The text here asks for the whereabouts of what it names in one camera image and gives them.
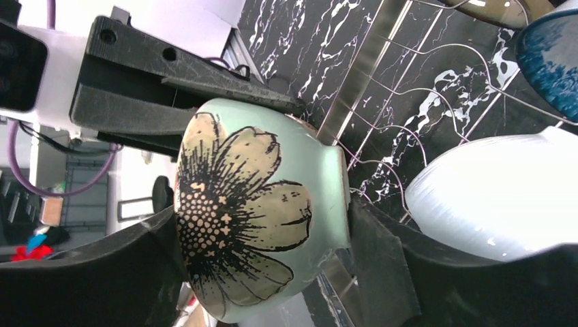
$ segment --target marble wall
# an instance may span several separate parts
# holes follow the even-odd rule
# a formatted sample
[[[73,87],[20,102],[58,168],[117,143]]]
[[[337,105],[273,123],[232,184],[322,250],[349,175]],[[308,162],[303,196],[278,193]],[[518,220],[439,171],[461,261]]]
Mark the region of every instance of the marble wall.
[[[247,1],[239,26],[261,73],[285,80],[286,91],[308,103],[303,118],[319,127],[379,5],[379,0]],[[484,61],[493,86],[553,112],[519,74],[515,38],[514,31],[458,11],[412,3],[394,41],[426,54],[389,47],[341,142],[360,160],[393,167],[407,187],[423,169],[421,149],[408,132],[385,126],[400,125],[418,134],[431,162],[461,142],[457,133],[475,140],[536,133],[556,124],[487,84]],[[484,61],[464,47],[430,52],[448,44],[472,47]],[[449,107],[430,91],[408,92],[415,88],[436,90]],[[357,163],[351,155],[348,159],[351,186],[390,216],[402,218],[394,174],[382,164]],[[472,173],[478,169],[483,167],[472,167]]]

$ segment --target blue bowl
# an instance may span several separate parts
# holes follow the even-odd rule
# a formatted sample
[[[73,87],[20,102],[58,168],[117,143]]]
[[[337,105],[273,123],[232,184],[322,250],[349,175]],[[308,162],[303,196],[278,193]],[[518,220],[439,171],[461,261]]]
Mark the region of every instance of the blue bowl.
[[[519,34],[516,60],[536,92],[578,122],[578,8],[554,11],[529,24]]]

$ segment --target flower petal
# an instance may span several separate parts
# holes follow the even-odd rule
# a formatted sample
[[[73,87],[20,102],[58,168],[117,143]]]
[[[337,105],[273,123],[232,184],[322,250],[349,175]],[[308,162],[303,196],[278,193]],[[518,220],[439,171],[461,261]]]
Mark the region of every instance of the flower petal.
[[[177,162],[175,193],[180,194],[181,185],[198,182],[200,176],[210,176],[215,154],[225,135],[215,117],[208,112],[195,114],[183,136]],[[174,200],[179,207],[178,196]]]
[[[237,218],[244,219],[238,239],[260,251],[287,251],[309,238],[311,199],[298,183],[265,185],[247,199]]]
[[[266,183],[280,163],[275,134],[245,127],[219,148],[212,189],[227,200],[249,195]]]
[[[226,299],[219,283],[211,275],[200,275],[193,279],[191,287],[197,300],[209,314],[222,319],[226,312]]]
[[[225,271],[217,276],[227,298],[236,305],[255,305],[285,289],[293,272],[281,262],[251,251],[233,250]]]

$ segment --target red object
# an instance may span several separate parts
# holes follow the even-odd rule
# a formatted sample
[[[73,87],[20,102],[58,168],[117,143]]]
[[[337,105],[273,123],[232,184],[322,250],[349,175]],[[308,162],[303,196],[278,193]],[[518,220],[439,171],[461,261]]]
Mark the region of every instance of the red object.
[[[46,245],[40,245],[36,249],[32,250],[32,252],[27,255],[26,254],[26,247],[17,247],[16,254],[10,258],[10,261],[23,261],[23,260],[42,260],[47,255],[54,253],[50,247]]]

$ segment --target mint green bowl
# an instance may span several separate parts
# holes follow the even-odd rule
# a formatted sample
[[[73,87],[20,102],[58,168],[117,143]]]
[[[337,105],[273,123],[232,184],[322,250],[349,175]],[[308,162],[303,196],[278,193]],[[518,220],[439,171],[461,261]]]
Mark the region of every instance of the mint green bowl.
[[[344,154],[273,110],[213,99],[187,127],[174,210],[200,304],[238,322],[307,287],[350,246]]]

